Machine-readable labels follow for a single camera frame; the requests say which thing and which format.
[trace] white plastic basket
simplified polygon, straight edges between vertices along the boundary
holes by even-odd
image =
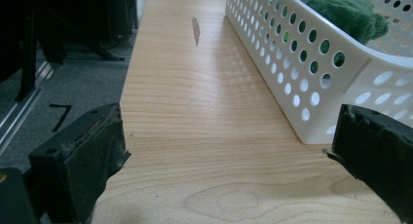
[[[363,46],[299,0],[227,0],[229,21],[304,143],[332,142],[342,103],[413,127],[413,0],[372,2],[389,33]]]

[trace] light wood tabletop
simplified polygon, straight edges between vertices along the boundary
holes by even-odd
[[[330,145],[299,141],[225,3],[147,0],[121,100],[131,157],[94,223],[399,223]]]

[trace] green towel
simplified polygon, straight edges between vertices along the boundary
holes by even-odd
[[[365,45],[386,35],[388,23],[373,11],[370,0],[301,0]]]

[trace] table scratch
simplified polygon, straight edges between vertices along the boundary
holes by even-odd
[[[192,27],[194,28],[194,37],[195,37],[195,45],[198,46],[198,42],[200,41],[200,24],[198,23],[198,19],[192,17]]]

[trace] gray floor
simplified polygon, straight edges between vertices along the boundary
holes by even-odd
[[[0,156],[0,168],[29,169],[27,155],[52,137],[53,129],[64,113],[64,108],[50,104],[71,105],[59,130],[64,129],[82,114],[98,106],[119,102],[129,66],[134,37],[109,51],[123,56],[125,61],[104,61],[95,53],[80,46],[68,50],[63,65],[53,65],[54,74],[40,91],[33,108],[18,132]],[[0,117],[14,104],[19,89],[19,72],[0,84]]]

